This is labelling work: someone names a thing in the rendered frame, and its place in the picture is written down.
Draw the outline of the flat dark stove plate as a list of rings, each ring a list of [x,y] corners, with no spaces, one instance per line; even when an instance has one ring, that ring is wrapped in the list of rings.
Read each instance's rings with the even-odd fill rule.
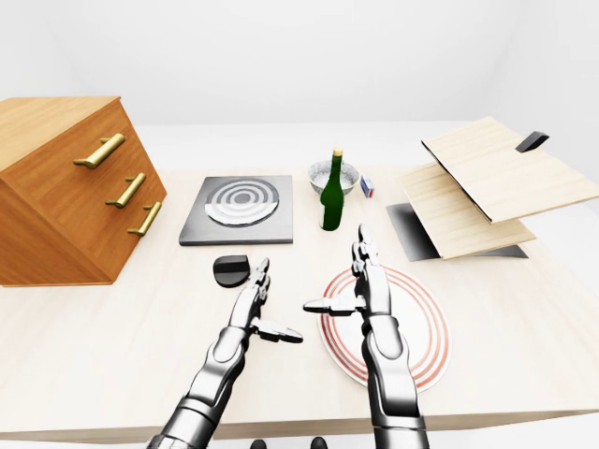
[[[292,178],[207,177],[179,236],[182,246],[291,243]]]

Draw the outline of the small wooden cabinet drawer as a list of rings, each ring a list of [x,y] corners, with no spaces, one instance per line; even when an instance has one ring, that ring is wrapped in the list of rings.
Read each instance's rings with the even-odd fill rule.
[[[126,177],[140,172],[146,179],[125,208],[105,204],[124,191]],[[75,174],[74,194],[64,215],[66,229],[72,241],[100,269],[100,280],[113,282],[139,242],[139,237],[127,230],[141,224],[148,213],[143,207],[163,200],[166,189],[155,170],[146,166],[76,166]]]

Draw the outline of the round black stove knob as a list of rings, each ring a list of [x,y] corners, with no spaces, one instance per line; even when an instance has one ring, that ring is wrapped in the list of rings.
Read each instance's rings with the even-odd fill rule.
[[[217,257],[212,265],[215,281],[222,287],[234,288],[244,284],[250,276],[250,263],[245,254]]]

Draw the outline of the green glass bottle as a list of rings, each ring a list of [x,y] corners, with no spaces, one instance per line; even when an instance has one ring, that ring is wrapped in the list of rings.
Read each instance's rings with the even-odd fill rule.
[[[328,182],[320,196],[322,215],[320,226],[325,231],[336,230],[343,214],[344,194],[341,186],[341,167],[343,161],[343,150],[334,148]]]

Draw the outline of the white plate with red rings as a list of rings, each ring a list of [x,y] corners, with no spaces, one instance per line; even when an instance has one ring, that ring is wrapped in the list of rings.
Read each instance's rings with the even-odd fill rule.
[[[391,311],[409,348],[409,368],[421,393],[437,384],[449,365],[452,341],[444,312],[425,286],[414,277],[386,266]],[[366,385],[368,370],[361,345],[362,317],[322,314],[319,331],[333,361],[354,381]]]

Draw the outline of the wooden cabinet with drawers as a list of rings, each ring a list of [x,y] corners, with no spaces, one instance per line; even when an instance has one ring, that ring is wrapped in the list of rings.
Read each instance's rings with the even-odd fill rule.
[[[108,284],[43,211],[0,209],[0,285]]]

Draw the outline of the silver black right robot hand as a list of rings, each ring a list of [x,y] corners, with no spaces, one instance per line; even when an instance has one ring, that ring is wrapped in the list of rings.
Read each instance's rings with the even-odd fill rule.
[[[387,274],[378,260],[378,250],[365,224],[358,226],[358,240],[352,244],[351,271],[356,278],[353,296],[322,297],[305,303],[306,312],[363,317],[391,315]]]

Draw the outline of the small black wedge block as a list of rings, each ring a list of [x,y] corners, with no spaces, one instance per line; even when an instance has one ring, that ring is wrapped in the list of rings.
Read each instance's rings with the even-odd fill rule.
[[[533,151],[540,147],[548,139],[548,134],[540,131],[533,131],[529,136],[520,142],[520,144],[516,147],[516,151],[519,153]]]

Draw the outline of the patterned grey white bowl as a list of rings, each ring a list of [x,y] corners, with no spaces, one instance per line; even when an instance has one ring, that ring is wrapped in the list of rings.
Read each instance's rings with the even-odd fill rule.
[[[308,169],[308,177],[313,189],[322,194],[327,182],[329,181],[331,171],[331,161],[316,162]],[[359,183],[360,175],[358,170],[346,162],[342,162],[340,183],[343,194],[347,196],[353,188]]]

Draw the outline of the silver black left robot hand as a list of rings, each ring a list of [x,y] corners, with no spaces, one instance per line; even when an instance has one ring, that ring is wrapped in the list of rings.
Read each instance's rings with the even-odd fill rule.
[[[261,318],[270,289],[269,267],[266,257],[254,269],[233,306],[228,324],[242,329],[246,336],[256,333],[262,340],[302,343],[303,337],[296,330]]]

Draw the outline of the small pale wooden board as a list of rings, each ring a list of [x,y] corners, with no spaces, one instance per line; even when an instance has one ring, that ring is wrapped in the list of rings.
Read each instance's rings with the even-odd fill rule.
[[[416,216],[444,259],[496,250],[535,239],[520,221],[491,224],[436,163],[399,175]]]

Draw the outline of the large wooden cabinet drawer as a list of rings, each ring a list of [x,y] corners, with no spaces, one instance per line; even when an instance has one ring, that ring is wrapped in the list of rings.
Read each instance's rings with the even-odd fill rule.
[[[61,137],[109,138],[132,127],[117,96],[13,97],[0,101],[0,209],[42,211],[19,177],[48,156]]]

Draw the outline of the large pale wooden board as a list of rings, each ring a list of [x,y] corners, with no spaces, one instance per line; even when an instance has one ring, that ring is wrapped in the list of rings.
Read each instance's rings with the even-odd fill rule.
[[[518,152],[523,136],[491,117],[423,146],[495,224],[599,197],[599,185],[538,148]]]

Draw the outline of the medium wooden cabinet drawer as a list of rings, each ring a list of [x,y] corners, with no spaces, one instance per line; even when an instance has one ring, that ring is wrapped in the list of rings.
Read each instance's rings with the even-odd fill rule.
[[[166,196],[130,126],[109,138],[61,137],[58,147],[19,182],[72,242],[95,253],[135,244]]]

